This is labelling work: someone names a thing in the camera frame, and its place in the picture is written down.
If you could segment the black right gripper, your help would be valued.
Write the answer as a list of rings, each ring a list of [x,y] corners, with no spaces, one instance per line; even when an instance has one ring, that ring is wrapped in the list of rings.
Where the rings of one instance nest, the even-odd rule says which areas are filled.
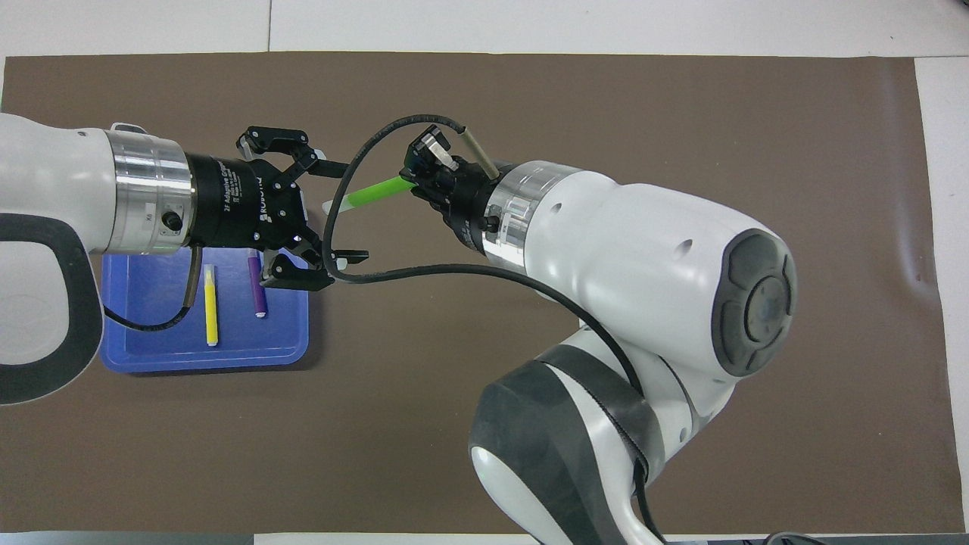
[[[482,228],[498,180],[489,179],[478,163],[463,163],[450,149],[441,128],[430,125],[409,144],[401,177],[416,184],[413,196],[437,211],[461,244],[484,253]]]

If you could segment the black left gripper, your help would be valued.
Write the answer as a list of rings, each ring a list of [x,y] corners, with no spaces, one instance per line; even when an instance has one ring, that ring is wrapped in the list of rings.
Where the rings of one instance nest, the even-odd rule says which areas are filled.
[[[335,283],[322,259],[337,269],[369,258],[368,251],[329,251],[307,231],[302,192],[295,180],[312,176],[341,179],[348,165],[311,148],[298,129],[250,126],[236,139],[243,160],[189,153],[194,213],[186,242],[204,248],[255,248],[263,252],[260,286],[318,292]],[[283,153],[293,159],[278,170],[263,158]]]

